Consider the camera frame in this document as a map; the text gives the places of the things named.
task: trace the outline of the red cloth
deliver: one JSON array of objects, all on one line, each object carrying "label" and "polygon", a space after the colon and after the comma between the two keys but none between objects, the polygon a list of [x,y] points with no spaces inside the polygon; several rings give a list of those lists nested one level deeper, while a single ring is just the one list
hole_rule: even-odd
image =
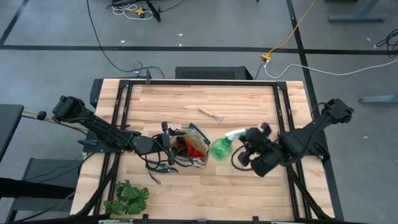
[{"label": "red cloth", "polygon": [[199,157],[199,158],[203,158],[205,155],[203,155],[203,153],[195,150],[195,148],[192,146],[192,144],[185,140],[184,138],[182,138],[180,141],[177,141],[177,146],[179,148],[186,146],[187,147],[187,151],[188,151],[188,157]]}]

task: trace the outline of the green leaves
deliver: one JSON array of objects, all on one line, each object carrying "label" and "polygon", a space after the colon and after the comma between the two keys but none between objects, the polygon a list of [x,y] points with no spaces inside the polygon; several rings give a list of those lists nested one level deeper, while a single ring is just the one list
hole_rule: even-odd
[{"label": "green leaves", "polygon": [[126,215],[138,215],[147,208],[149,197],[148,188],[138,189],[131,187],[130,181],[116,184],[116,201],[105,201],[104,206],[107,213],[120,215],[124,212]]}]

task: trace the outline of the green spray bottle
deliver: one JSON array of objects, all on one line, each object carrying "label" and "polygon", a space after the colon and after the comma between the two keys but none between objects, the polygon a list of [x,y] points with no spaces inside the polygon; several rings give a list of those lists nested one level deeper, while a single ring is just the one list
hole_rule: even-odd
[{"label": "green spray bottle", "polygon": [[225,138],[219,138],[213,142],[210,154],[218,161],[225,161],[232,153],[232,141],[236,136],[246,133],[246,129],[238,129],[225,134]]}]

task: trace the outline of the butcher block tabletop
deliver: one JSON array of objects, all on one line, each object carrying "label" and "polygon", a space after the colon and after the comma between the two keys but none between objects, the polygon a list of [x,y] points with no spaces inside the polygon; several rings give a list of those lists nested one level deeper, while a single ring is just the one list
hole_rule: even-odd
[{"label": "butcher block tabletop", "polygon": [[[104,79],[99,95],[96,115],[111,122],[119,79]],[[286,82],[294,125],[301,128],[311,122],[310,109],[302,82]],[[287,115],[281,90],[285,129]],[[121,105],[124,105],[126,91]],[[218,124],[202,113],[203,107],[225,118]],[[123,107],[119,110],[120,124]],[[279,130],[274,92],[271,86],[245,85],[136,85],[132,87],[127,117],[128,130],[153,136],[161,132],[161,122],[180,129],[193,123],[211,141],[222,138],[225,133],[241,128],[259,127],[267,122],[271,125],[271,139]],[[234,149],[241,145],[233,142]],[[100,179],[104,154],[97,153],[82,166],[73,199],[71,214],[78,212],[93,195]],[[157,160],[157,155],[149,158]],[[308,191],[325,213],[334,217],[330,194],[322,162],[315,156],[302,159],[303,172]],[[231,161],[220,162],[211,156],[206,167],[180,167],[178,174],[152,175],[161,182],[158,185],[148,174],[142,161],[133,152],[122,153],[118,181],[129,180],[134,187],[147,187],[149,198],[143,211],[150,219],[173,220],[294,220],[290,201],[286,170],[277,166],[265,177],[253,171],[242,172],[232,168]],[[297,190],[300,216],[304,217],[303,203]],[[104,213],[103,201],[108,197],[105,189],[100,213]],[[142,218],[140,215],[118,215],[113,218]]]}]

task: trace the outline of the black metal frame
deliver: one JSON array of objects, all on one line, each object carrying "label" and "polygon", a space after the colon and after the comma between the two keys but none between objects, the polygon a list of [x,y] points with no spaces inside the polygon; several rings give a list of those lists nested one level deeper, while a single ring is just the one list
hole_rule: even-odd
[{"label": "black metal frame", "polygon": [[[102,84],[103,80],[100,80],[100,81],[95,80],[95,83],[98,83],[98,82],[101,82],[101,84]],[[129,99],[131,97],[131,90],[132,90],[132,86],[134,84],[145,85],[146,80],[120,80],[119,81],[118,95],[117,95],[116,101],[115,101],[115,109],[114,109],[114,113],[113,113],[112,125],[116,124],[123,88],[128,87],[126,102],[125,102],[124,110],[123,110],[121,129],[126,127],[127,113],[128,113],[129,101],[130,101]],[[164,84],[168,84],[168,85],[231,85],[231,86],[247,85],[247,86],[269,86],[269,87],[272,87],[273,91],[274,91],[279,131],[285,132],[283,112],[282,112],[280,96],[279,96],[279,90],[282,90],[284,102],[285,102],[286,113],[287,113],[287,117],[288,117],[289,129],[290,130],[294,129],[294,121],[293,121],[293,116],[292,116],[292,112],[291,112],[289,94],[287,92],[286,82],[250,82],[250,81],[244,81],[244,80],[240,80],[240,81],[229,81],[229,80],[226,80],[226,81],[220,81],[220,80],[203,80],[203,81],[202,80],[199,80],[199,81],[197,81],[197,80],[195,80],[195,81],[193,81],[193,80],[151,80],[150,84],[151,85],[164,85]],[[99,85],[93,85],[93,86],[95,86],[96,89],[92,89],[91,93],[93,93],[93,92],[99,93],[101,90],[101,86],[99,86]],[[120,159],[120,153],[116,154],[115,156],[118,156],[118,159]],[[301,161],[296,163],[296,166],[297,166],[298,178],[300,179],[301,183],[303,183],[303,185],[305,187],[305,178],[304,178],[303,167],[302,167]],[[105,166],[103,166],[103,170],[101,171],[101,176],[102,176],[102,173],[106,173],[106,171],[108,169],[107,166],[106,166],[106,169],[104,169],[104,167]],[[293,210],[293,214],[294,214],[294,219],[299,220],[299,219],[301,219],[301,217],[300,217],[300,212],[299,212],[299,203],[297,201],[297,194],[295,191],[295,184],[294,184],[293,180],[289,178],[289,176],[287,176],[287,178],[288,178],[288,183],[289,183],[290,200],[292,202],[292,210]],[[108,200],[112,200],[112,198],[113,198],[114,186],[116,184],[116,179],[117,178],[115,176],[111,180],[111,183],[110,183],[111,187],[109,188]],[[99,199],[99,202],[96,204],[96,206],[98,206],[98,209],[94,210],[94,215],[98,215],[100,201],[101,201],[101,199]],[[310,209],[310,206],[309,206],[307,200],[304,197],[303,197],[303,204],[304,204],[304,210],[305,210],[305,218],[311,219],[312,218],[311,209]],[[144,214],[142,220],[134,220],[134,221],[145,223],[145,221],[148,221],[147,218],[148,218],[148,214]],[[253,220],[251,220],[251,221],[227,221],[227,220],[220,220],[220,221],[203,220],[203,221],[206,221],[205,223],[207,223],[207,224],[209,224],[209,223],[254,223],[254,222],[255,223],[270,223],[270,222],[256,222],[254,220],[258,220],[258,217],[253,217]],[[190,223],[190,222],[198,223],[199,220],[150,220],[150,222],[151,223],[155,223],[155,222],[159,222],[159,223]]]}]

